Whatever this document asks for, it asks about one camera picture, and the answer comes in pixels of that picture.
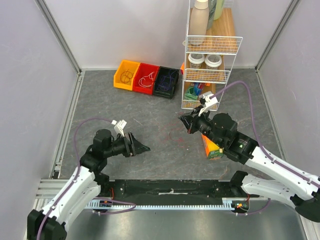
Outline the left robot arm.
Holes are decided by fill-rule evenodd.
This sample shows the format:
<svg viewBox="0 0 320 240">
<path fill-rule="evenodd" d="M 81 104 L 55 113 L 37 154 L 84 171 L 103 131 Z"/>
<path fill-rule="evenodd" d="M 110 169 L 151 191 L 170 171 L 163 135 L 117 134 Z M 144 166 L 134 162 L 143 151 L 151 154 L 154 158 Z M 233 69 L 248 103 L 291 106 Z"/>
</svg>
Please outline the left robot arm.
<svg viewBox="0 0 320 240">
<path fill-rule="evenodd" d="M 98 130 L 68 182 L 41 210 L 33 209 L 28 214 L 26 238 L 66 239 L 71 225 L 85 206 L 93 198 L 109 193 L 109 176 L 102 173 L 108 158 L 117 155 L 128 158 L 148 151 L 150 148 L 139 142 L 131 132 L 113 137 L 108 129 Z"/>
</svg>

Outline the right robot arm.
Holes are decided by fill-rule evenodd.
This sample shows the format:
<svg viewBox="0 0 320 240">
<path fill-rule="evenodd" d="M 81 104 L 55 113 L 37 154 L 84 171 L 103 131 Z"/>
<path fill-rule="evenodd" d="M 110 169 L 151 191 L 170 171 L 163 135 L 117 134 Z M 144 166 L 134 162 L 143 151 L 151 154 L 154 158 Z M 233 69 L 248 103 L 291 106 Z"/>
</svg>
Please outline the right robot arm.
<svg viewBox="0 0 320 240">
<path fill-rule="evenodd" d="M 261 179 L 237 171 L 229 184 L 235 197 L 244 193 L 259 195 L 292 207 L 304 218 L 320 221 L 320 178 L 301 170 L 267 151 L 260 143 L 238 131 L 238 124 L 227 113 L 213 118 L 201 106 L 179 116 L 189 134 L 200 132 L 222 149 L 228 159 L 259 170 L 271 177 Z"/>
</svg>

